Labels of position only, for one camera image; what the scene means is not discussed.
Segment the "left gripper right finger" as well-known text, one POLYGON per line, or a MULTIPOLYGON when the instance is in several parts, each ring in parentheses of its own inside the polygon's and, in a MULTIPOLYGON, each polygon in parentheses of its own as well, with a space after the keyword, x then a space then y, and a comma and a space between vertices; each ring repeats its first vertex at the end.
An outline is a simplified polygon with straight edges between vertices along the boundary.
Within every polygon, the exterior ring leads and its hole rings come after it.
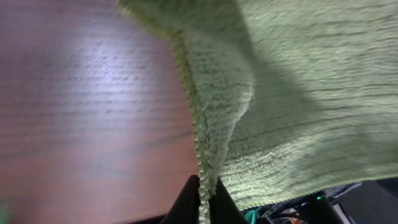
POLYGON ((248 224, 220 178, 217 179, 216 191, 209 204, 211 224, 248 224))

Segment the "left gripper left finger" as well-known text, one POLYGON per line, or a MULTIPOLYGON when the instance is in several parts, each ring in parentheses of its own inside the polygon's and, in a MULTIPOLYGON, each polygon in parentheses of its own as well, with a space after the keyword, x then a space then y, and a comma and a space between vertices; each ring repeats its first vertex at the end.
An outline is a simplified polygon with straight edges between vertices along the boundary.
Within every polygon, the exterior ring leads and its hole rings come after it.
POLYGON ((191 175, 160 224, 198 224, 199 177, 191 175))

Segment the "light green cloth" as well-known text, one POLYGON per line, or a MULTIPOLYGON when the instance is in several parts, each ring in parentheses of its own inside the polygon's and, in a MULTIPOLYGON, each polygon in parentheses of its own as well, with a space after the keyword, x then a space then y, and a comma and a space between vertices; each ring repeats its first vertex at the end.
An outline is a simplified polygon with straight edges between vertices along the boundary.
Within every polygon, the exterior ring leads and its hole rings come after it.
POLYGON ((397 1, 120 1, 166 38, 193 118, 198 220, 397 176, 397 1))

